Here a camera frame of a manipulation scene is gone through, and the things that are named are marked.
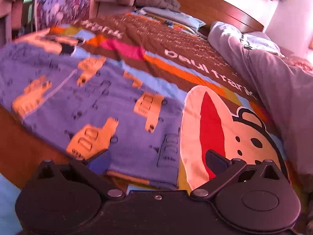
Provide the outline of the blue dotted curtain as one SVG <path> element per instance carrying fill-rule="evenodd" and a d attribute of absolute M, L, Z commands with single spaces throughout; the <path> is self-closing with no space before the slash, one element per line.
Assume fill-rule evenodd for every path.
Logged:
<path fill-rule="evenodd" d="M 89 18 L 91 0 L 35 0 L 36 30 Z"/>

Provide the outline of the blue patterned children's pants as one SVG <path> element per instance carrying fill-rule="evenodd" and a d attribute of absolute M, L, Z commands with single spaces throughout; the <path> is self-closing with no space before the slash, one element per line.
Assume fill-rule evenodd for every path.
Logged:
<path fill-rule="evenodd" d="M 183 104 L 112 60 L 1 48 L 1 106 L 67 156 L 154 187 L 178 188 Z"/>

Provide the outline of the grey lilac blanket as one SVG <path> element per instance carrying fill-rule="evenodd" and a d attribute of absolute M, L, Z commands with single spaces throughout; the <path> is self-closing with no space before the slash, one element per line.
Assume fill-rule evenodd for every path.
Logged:
<path fill-rule="evenodd" d="M 312 74 L 263 50 L 248 50 L 233 25 L 215 22 L 208 41 L 255 90 L 273 118 L 297 173 L 312 174 Z"/>

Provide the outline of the light blue pillow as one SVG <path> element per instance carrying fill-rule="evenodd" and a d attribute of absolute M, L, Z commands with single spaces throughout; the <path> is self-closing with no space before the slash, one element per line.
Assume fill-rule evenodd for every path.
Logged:
<path fill-rule="evenodd" d="M 141 14 L 154 14 L 160 16 L 161 18 L 169 19 L 177 23 L 186 25 L 192 28 L 194 31 L 198 31 L 201 27 L 205 26 L 206 23 L 200 19 L 194 18 L 191 15 L 185 14 L 183 12 L 175 12 L 169 9 L 161 9 L 157 7 L 146 6 L 141 8 Z"/>

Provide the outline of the dark wooden headboard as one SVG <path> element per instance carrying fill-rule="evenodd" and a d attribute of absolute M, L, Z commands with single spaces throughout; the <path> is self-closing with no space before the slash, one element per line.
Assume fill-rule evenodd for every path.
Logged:
<path fill-rule="evenodd" d="M 209 31 L 215 21 L 222 21 L 237 27 L 241 32 L 263 31 L 264 26 L 244 11 L 224 0 L 177 0 L 180 11 L 206 23 Z"/>

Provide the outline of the colourful monkey print bedsheet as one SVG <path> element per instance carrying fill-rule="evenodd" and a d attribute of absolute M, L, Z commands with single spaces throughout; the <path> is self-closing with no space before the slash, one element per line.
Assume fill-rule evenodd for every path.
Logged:
<path fill-rule="evenodd" d="M 208 39 L 128 13 L 45 28 L 10 43 L 20 42 L 81 60 L 110 59 L 140 83 L 180 101 L 178 188 L 106 171 L 97 175 L 126 194 L 107 200 L 84 184 L 37 180 L 44 160 L 77 159 L 1 106 L 1 234 L 312 233 L 312 174 L 297 173 L 258 93 Z M 243 172 L 208 200 L 191 198 L 215 177 L 205 166 L 208 150 L 248 165 L 271 159 L 280 169 L 286 166 L 289 178 L 274 177 L 267 166 L 264 174 L 263 168 Z"/>

